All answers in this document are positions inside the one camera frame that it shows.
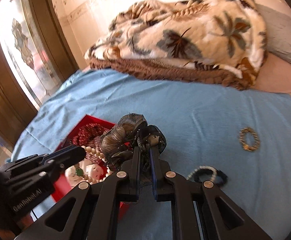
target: metal rivet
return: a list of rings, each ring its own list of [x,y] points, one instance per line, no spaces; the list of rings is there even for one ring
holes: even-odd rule
[[[207,188],[212,188],[213,187],[213,182],[210,181],[210,180],[207,180],[203,183],[204,187],[207,187]]]
[[[125,171],[119,171],[117,173],[117,177],[118,178],[124,178],[127,175],[127,173]]]
[[[87,187],[89,187],[89,183],[85,181],[79,184],[79,189],[86,189]]]
[[[167,173],[166,173],[166,176],[168,177],[168,178],[174,178],[175,177],[175,172],[174,171],[168,171]]]

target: green bead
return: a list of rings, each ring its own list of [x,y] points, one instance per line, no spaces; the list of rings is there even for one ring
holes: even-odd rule
[[[79,177],[83,177],[83,169],[79,168],[75,170],[75,175],[79,176]]]

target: bed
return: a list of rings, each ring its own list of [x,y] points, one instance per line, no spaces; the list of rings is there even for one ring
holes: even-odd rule
[[[200,165],[223,171],[222,190],[274,240],[291,231],[291,97],[220,85],[140,81],[111,69],[78,71],[39,110],[21,134],[13,160],[53,152],[85,114],[117,122],[143,114],[164,133],[161,158],[187,176]],[[252,127],[260,148],[245,151],[242,128]],[[35,208],[37,215],[54,204]],[[171,239],[169,203],[156,203],[151,187],[119,222],[117,239]]]

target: beige fleece blanket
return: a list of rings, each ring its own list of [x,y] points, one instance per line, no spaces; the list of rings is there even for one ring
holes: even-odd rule
[[[156,59],[187,69],[224,69],[253,85],[266,42],[254,0],[145,0],[118,14],[85,59]]]

